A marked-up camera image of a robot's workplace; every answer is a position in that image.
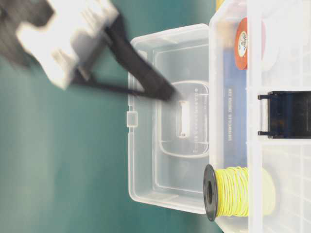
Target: yellow wire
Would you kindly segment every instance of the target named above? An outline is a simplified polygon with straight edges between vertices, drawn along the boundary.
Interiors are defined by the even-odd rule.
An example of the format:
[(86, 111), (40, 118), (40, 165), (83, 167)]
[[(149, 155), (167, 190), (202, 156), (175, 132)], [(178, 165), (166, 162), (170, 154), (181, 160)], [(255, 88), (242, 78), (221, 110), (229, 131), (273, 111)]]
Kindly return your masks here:
[(248, 216), (248, 169), (228, 167), (215, 171), (218, 187), (216, 216)]

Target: black spool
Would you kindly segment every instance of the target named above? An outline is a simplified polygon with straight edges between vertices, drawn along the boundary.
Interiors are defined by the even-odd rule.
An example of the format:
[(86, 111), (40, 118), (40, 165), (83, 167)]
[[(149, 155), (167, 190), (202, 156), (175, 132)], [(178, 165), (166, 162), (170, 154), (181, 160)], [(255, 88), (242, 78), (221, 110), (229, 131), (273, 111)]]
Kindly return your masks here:
[(214, 221), (218, 206), (218, 189), (215, 171), (210, 164), (205, 167), (204, 171), (203, 195), (206, 215), (210, 221)]

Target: robotic arm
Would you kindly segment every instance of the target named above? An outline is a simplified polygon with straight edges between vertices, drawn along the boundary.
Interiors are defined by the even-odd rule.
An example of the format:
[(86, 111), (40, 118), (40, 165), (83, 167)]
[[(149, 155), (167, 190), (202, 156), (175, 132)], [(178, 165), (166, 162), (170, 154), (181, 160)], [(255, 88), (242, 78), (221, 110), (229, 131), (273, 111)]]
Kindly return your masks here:
[[(0, 54), (27, 66), (34, 57), (50, 81), (160, 100), (175, 89), (127, 39), (121, 13), (109, 0), (0, 0)], [(135, 76), (144, 92), (99, 83), (91, 68), (104, 48)]]

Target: yellow wire spool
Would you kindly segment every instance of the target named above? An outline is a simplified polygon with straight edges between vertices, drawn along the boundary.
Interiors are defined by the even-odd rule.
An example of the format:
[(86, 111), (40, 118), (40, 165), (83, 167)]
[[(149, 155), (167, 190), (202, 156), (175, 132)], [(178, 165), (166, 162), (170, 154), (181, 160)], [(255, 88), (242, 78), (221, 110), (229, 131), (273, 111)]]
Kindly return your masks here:
[[(270, 174), (263, 169), (263, 213), (273, 212), (276, 189)], [(229, 167), (214, 171), (207, 165), (204, 172), (204, 203), (207, 216), (248, 216), (248, 168)]]

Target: black latch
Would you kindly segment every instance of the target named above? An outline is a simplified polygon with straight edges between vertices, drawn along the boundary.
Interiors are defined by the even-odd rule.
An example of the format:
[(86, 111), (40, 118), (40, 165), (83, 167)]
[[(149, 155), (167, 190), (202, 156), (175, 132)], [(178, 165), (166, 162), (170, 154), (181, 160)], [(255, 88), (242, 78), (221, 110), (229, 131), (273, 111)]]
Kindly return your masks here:
[(311, 91), (272, 91), (259, 95), (268, 100), (269, 138), (311, 138)]

